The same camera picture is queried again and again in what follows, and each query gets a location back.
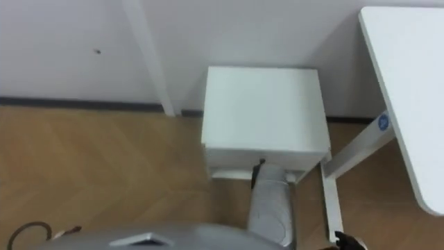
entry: desk top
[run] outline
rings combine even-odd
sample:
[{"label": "desk top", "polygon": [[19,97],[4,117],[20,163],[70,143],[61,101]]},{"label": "desk top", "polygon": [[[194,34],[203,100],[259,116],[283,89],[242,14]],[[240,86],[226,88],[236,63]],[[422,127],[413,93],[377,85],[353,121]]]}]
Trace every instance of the desk top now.
[{"label": "desk top", "polygon": [[444,215],[444,9],[365,7],[359,20],[418,203]]},{"label": "desk top", "polygon": [[315,69],[210,67],[202,143],[213,149],[330,150]]}]

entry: blue logo sticker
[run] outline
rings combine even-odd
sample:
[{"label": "blue logo sticker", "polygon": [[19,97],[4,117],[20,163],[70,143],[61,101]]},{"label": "blue logo sticker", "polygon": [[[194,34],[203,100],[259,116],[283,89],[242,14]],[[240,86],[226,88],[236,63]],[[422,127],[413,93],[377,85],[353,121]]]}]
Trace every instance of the blue logo sticker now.
[{"label": "blue logo sticker", "polygon": [[389,123],[389,116],[386,114],[382,114],[377,120],[380,131],[385,131],[389,127]]}]

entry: white wall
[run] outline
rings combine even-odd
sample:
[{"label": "white wall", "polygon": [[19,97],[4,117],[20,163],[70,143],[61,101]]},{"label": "white wall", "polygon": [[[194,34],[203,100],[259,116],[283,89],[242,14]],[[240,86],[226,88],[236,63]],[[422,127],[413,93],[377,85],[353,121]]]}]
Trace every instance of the white wall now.
[{"label": "white wall", "polygon": [[128,25],[121,0],[1,0],[0,96],[158,103]]},{"label": "white wall", "polygon": [[202,109],[208,65],[315,67],[328,115],[384,109],[358,25],[366,5],[444,0],[146,0],[144,10],[177,109]]}]

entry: white metal frame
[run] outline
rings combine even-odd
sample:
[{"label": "white metal frame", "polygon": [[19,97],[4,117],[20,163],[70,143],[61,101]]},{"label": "white metal frame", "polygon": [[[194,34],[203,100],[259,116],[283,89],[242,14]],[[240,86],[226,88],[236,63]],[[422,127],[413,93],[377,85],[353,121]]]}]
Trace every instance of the white metal frame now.
[{"label": "white metal frame", "polygon": [[173,102],[168,95],[167,81],[165,80],[162,62],[157,54],[151,30],[144,13],[141,0],[125,0],[122,1],[123,10],[128,18],[131,31],[137,45],[142,53],[142,58],[149,73],[149,78],[153,82],[160,103],[168,116],[176,116]]},{"label": "white metal frame", "polygon": [[336,188],[336,179],[352,169],[395,137],[389,114],[384,111],[368,125],[350,144],[343,148],[333,159],[331,155],[321,162],[325,209],[329,241],[336,242],[335,231],[343,231],[341,207]]}]

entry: baseboard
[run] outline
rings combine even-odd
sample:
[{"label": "baseboard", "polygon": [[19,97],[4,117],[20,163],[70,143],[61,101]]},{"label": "baseboard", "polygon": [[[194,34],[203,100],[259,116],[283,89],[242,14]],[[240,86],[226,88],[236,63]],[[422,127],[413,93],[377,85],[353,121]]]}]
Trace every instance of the baseboard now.
[{"label": "baseboard", "polygon": [[[37,99],[21,97],[0,97],[0,106],[23,106],[39,108],[73,108],[83,110],[135,111],[163,113],[159,103],[126,103],[117,101],[82,101],[74,99]],[[203,110],[182,110],[183,117],[203,117]],[[327,122],[370,124],[374,118],[327,116]]]},{"label": "baseboard", "polygon": [[74,99],[35,99],[20,97],[0,97],[0,106],[164,112],[162,105],[159,103],[125,103],[116,101],[82,101]]},{"label": "baseboard", "polygon": [[[203,117],[202,110],[182,110],[183,117]],[[327,122],[350,123],[350,124],[370,124],[374,118],[367,117],[333,117],[327,116]]]}]

